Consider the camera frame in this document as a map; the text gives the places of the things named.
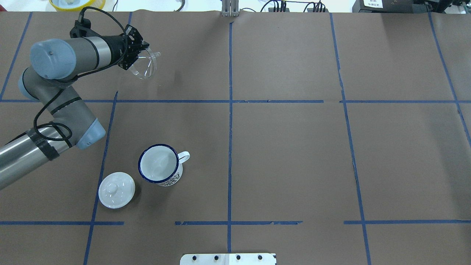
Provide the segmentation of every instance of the yellow bowl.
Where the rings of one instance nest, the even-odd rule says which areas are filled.
[[[74,7],[74,8],[61,8],[61,7],[58,7],[57,5],[55,5],[52,0],[49,0],[49,3],[51,3],[51,5],[57,10],[57,11],[80,11],[82,10],[82,8],[84,7],[96,7],[96,8],[99,8],[99,9],[102,9],[103,6],[105,6],[105,2],[106,0],[90,0],[88,2],[86,2],[85,4],[81,5],[81,6],[78,6],[78,7]]]

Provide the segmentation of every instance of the light blue end cap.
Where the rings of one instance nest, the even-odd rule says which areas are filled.
[[[85,148],[89,147],[90,145],[94,144],[96,141],[103,138],[106,134],[103,126],[101,126],[98,119],[90,125],[87,131],[83,134],[82,138],[80,138],[79,142],[77,143],[77,147],[84,150]]]
[[[33,96],[26,90],[26,88],[24,87],[23,75],[24,75],[24,72],[23,72],[23,74],[20,76],[20,79],[18,79],[18,88],[20,89],[20,92],[23,94],[23,96],[25,96],[25,97],[31,99],[32,101],[34,101],[34,102],[39,102],[39,99],[33,97]]]
[[[60,39],[40,41],[31,46],[31,65],[46,79],[68,77],[77,64],[77,57],[72,47]]]

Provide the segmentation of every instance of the robotic arm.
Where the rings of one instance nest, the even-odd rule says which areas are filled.
[[[101,36],[91,30],[83,17],[86,7],[70,31],[71,39],[50,39],[31,47],[31,66],[18,81],[20,91],[40,101],[43,109],[33,128],[0,148],[0,190],[59,154],[77,145],[85,149],[106,134],[103,126],[72,87],[78,78],[118,65],[128,70],[138,54],[148,49],[136,28],[127,25],[123,33]],[[54,120],[37,125],[39,115],[48,110]]]

